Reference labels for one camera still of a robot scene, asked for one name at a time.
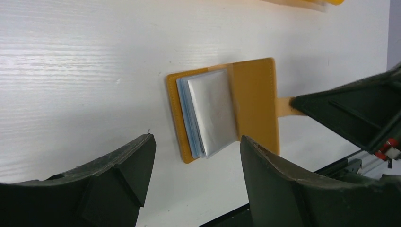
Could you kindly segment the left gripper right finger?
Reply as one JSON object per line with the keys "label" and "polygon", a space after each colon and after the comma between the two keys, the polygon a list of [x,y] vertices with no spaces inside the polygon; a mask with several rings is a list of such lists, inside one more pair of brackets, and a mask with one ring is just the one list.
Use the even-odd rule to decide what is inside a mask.
{"label": "left gripper right finger", "polygon": [[401,181],[308,171],[243,136],[241,162],[256,227],[398,227]]}

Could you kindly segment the tan leather card holder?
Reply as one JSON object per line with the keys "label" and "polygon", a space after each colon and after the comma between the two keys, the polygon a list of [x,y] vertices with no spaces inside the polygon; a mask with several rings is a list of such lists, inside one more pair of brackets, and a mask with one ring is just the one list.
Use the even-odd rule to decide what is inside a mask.
{"label": "tan leather card holder", "polygon": [[221,69],[228,72],[239,136],[249,136],[270,152],[279,155],[278,118],[302,113],[290,106],[292,97],[278,97],[275,61],[273,58],[264,58],[167,75],[167,91],[183,162],[188,164],[195,158],[190,151],[176,80]]}

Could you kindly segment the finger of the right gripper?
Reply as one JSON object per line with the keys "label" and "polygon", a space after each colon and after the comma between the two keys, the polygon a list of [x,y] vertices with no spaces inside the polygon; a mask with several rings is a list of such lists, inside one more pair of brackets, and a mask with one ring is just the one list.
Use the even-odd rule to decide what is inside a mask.
{"label": "finger of the right gripper", "polygon": [[401,65],[330,90],[297,96],[291,107],[371,154],[401,145]]}

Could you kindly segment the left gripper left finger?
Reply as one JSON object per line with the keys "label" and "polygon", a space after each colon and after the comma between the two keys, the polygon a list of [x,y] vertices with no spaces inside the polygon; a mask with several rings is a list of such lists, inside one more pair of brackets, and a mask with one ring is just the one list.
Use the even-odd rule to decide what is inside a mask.
{"label": "left gripper left finger", "polygon": [[0,185],[3,227],[133,227],[156,154],[152,134],[46,180]]}

